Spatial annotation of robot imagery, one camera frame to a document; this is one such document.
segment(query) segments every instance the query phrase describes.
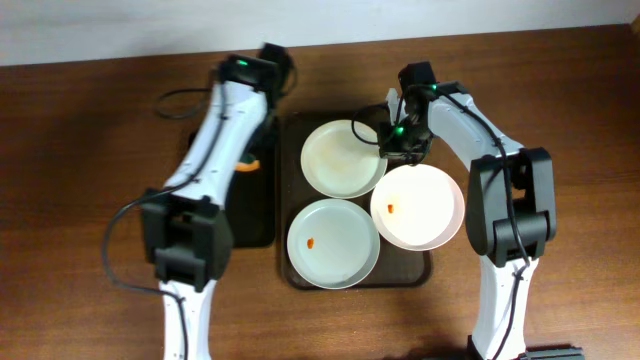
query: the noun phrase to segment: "white plate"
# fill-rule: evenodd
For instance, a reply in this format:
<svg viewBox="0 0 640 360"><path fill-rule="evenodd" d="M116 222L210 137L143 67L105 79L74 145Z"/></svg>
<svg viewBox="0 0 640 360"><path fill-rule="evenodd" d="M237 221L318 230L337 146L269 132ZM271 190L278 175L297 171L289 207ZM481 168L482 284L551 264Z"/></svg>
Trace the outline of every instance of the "white plate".
<svg viewBox="0 0 640 360"><path fill-rule="evenodd" d="M309 249L308 240L313 238ZM364 279L380 253L380 237L371 217L346 200L325 199L305 207L287 235L291 264L308 282L343 289Z"/></svg>
<svg viewBox="0 0 640 360"><path fill-rule="evenodd" d="M388 205L393 205L393 213ZM422 164L387 173L371 195L370 210L385 239L413 251L449 241L460 229L465 211L458 184L444 171Z"/></svg>
<svg viewBox="0 0 640 360"><path fill-rule="evenodd" d="M376 141L376 132L355 123L363 139ZM336 120L315 129L300 155L302 173L314 189L324 195L350 199L368 193L387 170L377 145L358 140L351 131L351 120Z"/></svg>

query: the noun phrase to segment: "brown tray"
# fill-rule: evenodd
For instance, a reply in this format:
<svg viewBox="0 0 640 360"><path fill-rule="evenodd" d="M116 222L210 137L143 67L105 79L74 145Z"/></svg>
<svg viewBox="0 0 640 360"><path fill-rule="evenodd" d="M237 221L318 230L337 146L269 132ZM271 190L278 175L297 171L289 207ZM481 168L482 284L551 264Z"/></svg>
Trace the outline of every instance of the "brown tray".
<svg viewBox="0 0 640 360"><path fill-rule="evenodd" d="M384 112L358 121L373 129L377 123L385 120ZM293 115L280 123L280 270L291 286L300 290L319 290L320 288L303 279L291 265L287 252L287 233L289 226L305 206L327 197L317 192L304 178L300 165L300 152L307 137L320 125L336 119L349 119L351 114L305 114ZM387 170L402 163L389 162ZM371 192L349 201L369 212ZM417 287L423 285L431 276L432 258L428 251L415 252L400 249L380 236L380 255L371 273L360 283L351 287L358 288L394 288Z"/></svg>

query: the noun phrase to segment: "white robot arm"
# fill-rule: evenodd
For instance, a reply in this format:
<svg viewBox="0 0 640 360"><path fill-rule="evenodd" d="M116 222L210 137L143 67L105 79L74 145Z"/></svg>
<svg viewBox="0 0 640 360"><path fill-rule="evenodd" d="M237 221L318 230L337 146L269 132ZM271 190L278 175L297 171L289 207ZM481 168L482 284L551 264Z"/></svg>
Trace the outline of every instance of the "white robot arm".
<svg viewBox="0 0 640 360"><path fill-rule="evenodd" d="M271 44L258 58L232 55L223 62L206 118L165 183L176 190L140 206L147 260L160 289L183 299L180 309L164 296L166 360L211 359L211 301L233 247L224 213L227 191L253 138L270 127L292 66L284 48Z"/></svg>
<svg viewBox="0 0 640 360"><path fill-rule="evenodd" d="M469 347L477 359L518 358L526 351L523 327L529 284L545 243L555 235L551 158L544 149L525 149L498 130L459 83L436 83L428 62L408 65L399 80L407 111L395 124L394 118L400 117L394 112L397 102L389 101L389 97L395 100L390 91L391 125L383 124L378 133L380 155L416 159L437 136L470 171L466 228L481 255L481 291ZM512 174L505 182L510 178L516 188L525 190L523 199L510 200L512 184L507 190L503 171ZM515 229L509 226L509 201L515 209Z"/></svg>

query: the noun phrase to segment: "white wall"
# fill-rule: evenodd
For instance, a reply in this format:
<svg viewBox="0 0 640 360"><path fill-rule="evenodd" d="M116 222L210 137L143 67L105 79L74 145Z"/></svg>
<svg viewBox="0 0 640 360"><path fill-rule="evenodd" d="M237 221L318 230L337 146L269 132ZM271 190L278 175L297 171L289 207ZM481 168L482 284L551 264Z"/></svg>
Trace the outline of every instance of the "white wall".
<svg viewBox="0 0 640 360"><path fill-rule="evenodd" d="M0 0L0 65L629 23L640 0Z"/></svg>

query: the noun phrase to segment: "wooden table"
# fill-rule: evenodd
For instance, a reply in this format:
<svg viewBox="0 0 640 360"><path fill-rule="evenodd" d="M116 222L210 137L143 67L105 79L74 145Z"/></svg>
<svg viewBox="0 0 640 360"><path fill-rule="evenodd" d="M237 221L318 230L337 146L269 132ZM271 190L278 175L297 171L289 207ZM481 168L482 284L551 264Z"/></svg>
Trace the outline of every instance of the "wooden table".
<svg viewBox="0 0 640 360"><path fill-rule="evenodd" d="M404 65L429 59L506 134L548 149L558 235L534 275L527 344L640 358L640 57L629 26L291 53L300 79L282 115L383 101ZM225 56L0 68L0 358L162 358L160 299L111 286L99 244L119 206L172 173L201 120L158 119L152 101L202 85ZM466 191L444 143L427 163ZM111 254L121 276L156 285L137 216ZM300 292L279 277L276 256L277 246L233 253L214 298L214 358L398 359L462 348L475 324L480 267L464 230L434 252L419 289Z"/></svg>

